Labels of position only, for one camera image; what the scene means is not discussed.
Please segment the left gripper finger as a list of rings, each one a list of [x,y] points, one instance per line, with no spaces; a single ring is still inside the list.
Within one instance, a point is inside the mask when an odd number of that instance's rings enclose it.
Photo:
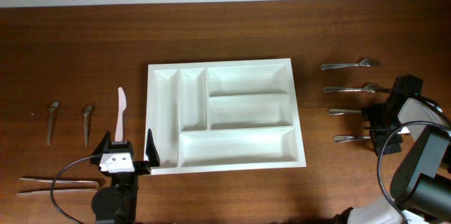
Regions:
[[[156,150],[152,130],[150,128],[147,131],[145,156],[147,157],[147,162],[149,163],[150,167],[159,167],[160,166],[159,154],[158,154],[158,151]]]
[[[106,131],[100,143],[97,145],[95,150],[92,152],[93,156],[100,156],[109,151],[109,145],[111,143],[111,133]]]

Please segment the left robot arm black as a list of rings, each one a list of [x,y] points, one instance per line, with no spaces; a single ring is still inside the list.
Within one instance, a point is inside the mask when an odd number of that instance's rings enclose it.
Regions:
[[[96,223],[135,222],[139,176],[149,175],[153,167],[160,166],[151,130],[147,131],[144,153],[146,161],[134,161],[131,142],[113,142],[110,132],[93,151],[90,163],[111,179],[111,184],[96,192],[92,199]]]

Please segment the white plastic cutlery tray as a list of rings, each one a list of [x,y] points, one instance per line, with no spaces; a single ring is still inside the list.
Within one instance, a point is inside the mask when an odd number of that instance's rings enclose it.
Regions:
[[[145,132],[153,175],[307,164],[288,58],[149,65]]]

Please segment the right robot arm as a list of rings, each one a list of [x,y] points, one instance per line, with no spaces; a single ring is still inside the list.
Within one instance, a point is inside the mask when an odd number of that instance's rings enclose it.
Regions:
[[[369,136],[378,157],[376,174],[381,176],[385,154],[401,150],[401,131],[407,129],[414,144],[386,188],[378,184],[382,197],[360,208],[348,208],[334,223],[448,223],[450,179],[438,170],[450,169],[450,119],[439,105],[421,95],[423,81],[413,75],[396,78],[392,88],[381,91],[385,102],[363,108]]]

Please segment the metal fork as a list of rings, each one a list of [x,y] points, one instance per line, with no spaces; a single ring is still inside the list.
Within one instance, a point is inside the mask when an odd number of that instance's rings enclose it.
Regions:
[[[325,63],[321,65],[322,70],[332,70],[339,68],[353,68],[353,67],[374,67],[379,66],[380,63],[377,60],[371,58],[364,58],[357,63]]]
[[[331,87],[331,86],[327,86],[327,87],[323,88],[323,91],[326,93],[328,93],[328,92],[370,92],[370,93],[375,93],[381,89],[383,89],[383,87],[380,85],[367,84],[367,85],[364,85],[363,87]]]

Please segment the small metal teaspoon far left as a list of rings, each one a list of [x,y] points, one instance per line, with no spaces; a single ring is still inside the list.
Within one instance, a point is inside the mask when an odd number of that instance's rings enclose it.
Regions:
[[[51,138],[52,138],[52,132],[53,132],[53,126],[54,126],[54,117],[55,113],[58,110],[59,101],[53,101],[49,104],[48,112],[48,122],[47,122],[47,146],[51,145]]]

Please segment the pink plastic knife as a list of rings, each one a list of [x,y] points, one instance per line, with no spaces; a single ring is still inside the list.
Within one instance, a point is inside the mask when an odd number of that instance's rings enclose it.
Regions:
[[[125,92],[122,87],[118,88],[118,117],[116,121],[115,141],[121,142],[124,137],[123,113],[127,107]]]

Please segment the small metal teaspoon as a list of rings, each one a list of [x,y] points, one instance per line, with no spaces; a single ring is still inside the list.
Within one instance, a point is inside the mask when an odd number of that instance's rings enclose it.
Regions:
[[[52,138],[52,132],[53,132],[53,126],[54,126],[54,117],[55,113],[58,110],[59,101],[53,101],[49,104],[48,112],[48,122],[47,122],[47,146],[51,145],[51,138]]]
[[[82,112],[83,115],[83,136],[84,144],[87,147],[89,144],[89,116],[93,110],[93,105],[86,106]]]

